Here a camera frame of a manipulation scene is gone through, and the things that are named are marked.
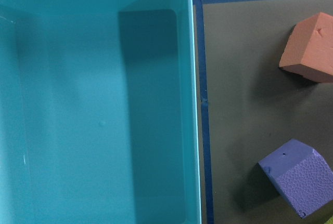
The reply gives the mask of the teal plastic bin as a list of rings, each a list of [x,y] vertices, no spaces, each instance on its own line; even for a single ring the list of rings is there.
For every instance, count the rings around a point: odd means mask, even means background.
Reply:
[[[201,223],[193,0],[1,0],[1,223]]]

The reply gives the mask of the orange foam block left side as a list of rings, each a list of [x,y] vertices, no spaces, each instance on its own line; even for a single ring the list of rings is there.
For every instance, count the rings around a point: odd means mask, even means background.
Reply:
[[[332,16],[319,12],[297,23],[279,67],[317,83],[332,83]]]

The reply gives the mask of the purple foam block left side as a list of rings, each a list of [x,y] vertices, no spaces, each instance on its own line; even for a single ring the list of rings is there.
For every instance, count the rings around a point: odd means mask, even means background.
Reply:
[[[332,201],[332,170],[311,146],[291,139],[259,161],[275,189],[300,218]]]

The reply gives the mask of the yellow foam block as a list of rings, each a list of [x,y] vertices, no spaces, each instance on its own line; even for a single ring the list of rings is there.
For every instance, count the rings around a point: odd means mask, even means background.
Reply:
[[[330,217],[324,224],[333,224],[333,217]]]

